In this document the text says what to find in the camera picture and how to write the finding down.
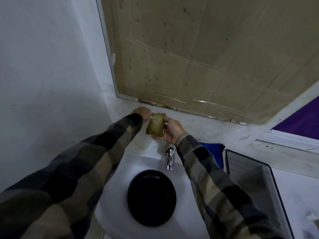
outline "white sink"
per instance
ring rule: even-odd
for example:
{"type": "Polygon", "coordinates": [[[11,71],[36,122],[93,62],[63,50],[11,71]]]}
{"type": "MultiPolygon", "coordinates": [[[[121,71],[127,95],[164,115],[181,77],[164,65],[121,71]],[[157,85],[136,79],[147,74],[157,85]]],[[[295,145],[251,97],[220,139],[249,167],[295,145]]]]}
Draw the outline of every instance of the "white sink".
{"type": "Polygon", "coordinates": [[[114,239],[209,239],[199,213],[189,178],[175,153],[174,169],[166,170],[166,160],[124,155],[119,167],[106,184],[99,201],[101,226],[114,239]],[[141,171],[154,169],[164,173],[176,191],[176,207],[172,217],[158,227],[146,227],[137,222],[128,209],[127,191],[131,180],[141,171]]]}

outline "cardboard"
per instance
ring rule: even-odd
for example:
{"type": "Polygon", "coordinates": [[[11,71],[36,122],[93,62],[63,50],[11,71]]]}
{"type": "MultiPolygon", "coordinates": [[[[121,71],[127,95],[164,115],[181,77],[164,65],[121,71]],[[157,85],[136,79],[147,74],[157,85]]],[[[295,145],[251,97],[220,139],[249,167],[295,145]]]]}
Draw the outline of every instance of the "cardboard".
{"type": "Polygon", "coordinates": [[[319,0],[101,0],[118,92],[263,124],[319,80],[319,0]]]}

